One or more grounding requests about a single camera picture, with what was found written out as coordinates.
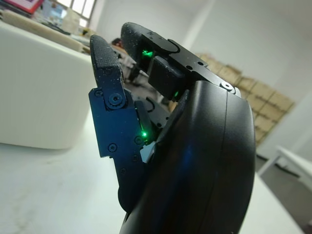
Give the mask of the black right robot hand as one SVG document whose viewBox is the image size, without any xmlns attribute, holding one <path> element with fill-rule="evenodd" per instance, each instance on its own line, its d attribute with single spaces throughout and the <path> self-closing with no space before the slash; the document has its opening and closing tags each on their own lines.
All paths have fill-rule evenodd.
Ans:
<svg viewBox="0 0 312 234">
<path fill-rule="evenodd" d="M 122 234 L 236 234 L 255 174 L 253 113 L 238 88 L 177 42 L 133 22 L 121 41 L 172 113 L 123 87 L 115 52 L 90 37 L 89 92 L 101 157 L 114 161 Z"/>
</svg>

